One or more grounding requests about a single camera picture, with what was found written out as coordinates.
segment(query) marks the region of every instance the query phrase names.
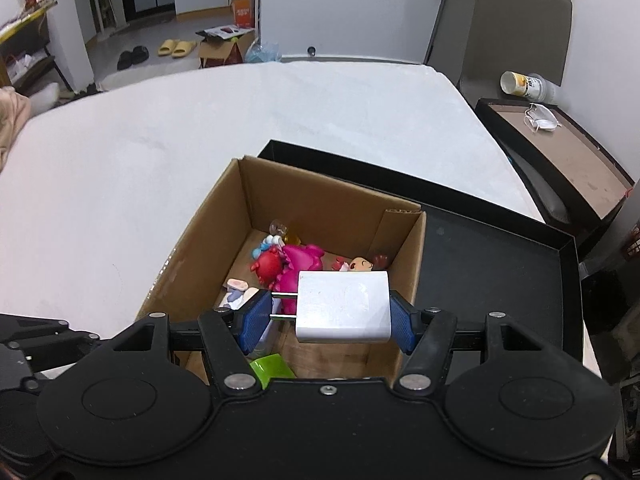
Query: blue gripper pad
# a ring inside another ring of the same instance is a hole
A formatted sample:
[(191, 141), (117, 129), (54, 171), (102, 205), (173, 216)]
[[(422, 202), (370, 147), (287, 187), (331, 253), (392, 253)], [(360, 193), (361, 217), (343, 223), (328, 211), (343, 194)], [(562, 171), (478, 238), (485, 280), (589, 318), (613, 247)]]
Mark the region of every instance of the blue gripper pad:
[(391, 311), (391, 337), (400, 347), (402, 353), (410, 354), (418, 344), (417, 337), (412, 330), (411, 307), (409, 303), (396, 298), (394, 294), (389, 296), (389, 310)]
[(273, 299), (267, 290), (263, 294), (258, 292), (247, 301), (236, 313), (242, 316), (242, 328), (238, 335), (238, 346), (244, 355), (254, 351), (262, 334), (267, 330), (273, 310)]

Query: metal prong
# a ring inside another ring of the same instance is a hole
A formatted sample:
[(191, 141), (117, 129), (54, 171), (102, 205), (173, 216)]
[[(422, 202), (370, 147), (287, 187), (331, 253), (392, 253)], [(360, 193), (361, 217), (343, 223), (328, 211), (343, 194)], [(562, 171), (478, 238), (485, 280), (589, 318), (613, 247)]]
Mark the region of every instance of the metal prong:
[(271, 293), (271, 297), (272, 298), (281, 298), (286, 300), (287, 298), (297, 298), (298, 297), (298, 293), (297, 292), (272, 292)]
[(269, 314), (273, 321), (295, 321), (298, 316), (295, 314)]

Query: face mask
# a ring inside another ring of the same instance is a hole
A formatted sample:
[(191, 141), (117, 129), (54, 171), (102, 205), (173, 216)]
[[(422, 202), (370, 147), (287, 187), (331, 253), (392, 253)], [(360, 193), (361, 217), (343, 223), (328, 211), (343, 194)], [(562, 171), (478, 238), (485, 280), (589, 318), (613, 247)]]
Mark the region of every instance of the face mask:
[(529, 110), (524, 112), (524, 123), (534, 132), (546, 130), (552, 132), (560, 123), (553, 112), (543, 105), (532, 104)]

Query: yellow slipper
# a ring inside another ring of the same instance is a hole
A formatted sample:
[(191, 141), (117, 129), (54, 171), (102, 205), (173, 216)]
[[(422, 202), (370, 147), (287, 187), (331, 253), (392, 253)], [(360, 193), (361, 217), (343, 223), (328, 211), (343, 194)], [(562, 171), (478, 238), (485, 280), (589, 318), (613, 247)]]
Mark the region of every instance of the yellow slipper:
[(158, 49), (158, 56), (168, 56), (172, 54), (175, 47), (178, 45), (178, 40), (166, 40)]
[(186, 57), (196, 46), (195, 41), (182, 41), (180, 40), (178, 44), (174, 48), (174, 52), (171, 54), (172, 57)]

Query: black slipper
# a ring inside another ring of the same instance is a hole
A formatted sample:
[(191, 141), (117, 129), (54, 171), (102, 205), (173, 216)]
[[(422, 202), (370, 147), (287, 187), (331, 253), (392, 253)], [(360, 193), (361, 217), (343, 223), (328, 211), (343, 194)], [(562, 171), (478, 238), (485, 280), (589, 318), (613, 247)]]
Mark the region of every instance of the black slipper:
[(120, 54), (120, 59), (118, 60), (118, 70), (124, 70), (131, 66), (131, 53), (129, 50), (125, 50), (122, 54)]
[(134, 65), (142, 63), (149, 59), (149, 51), (146, 49), (146, 46), (139, 45), (134, 47), (133, 52), (131, 53), (131, 62)]

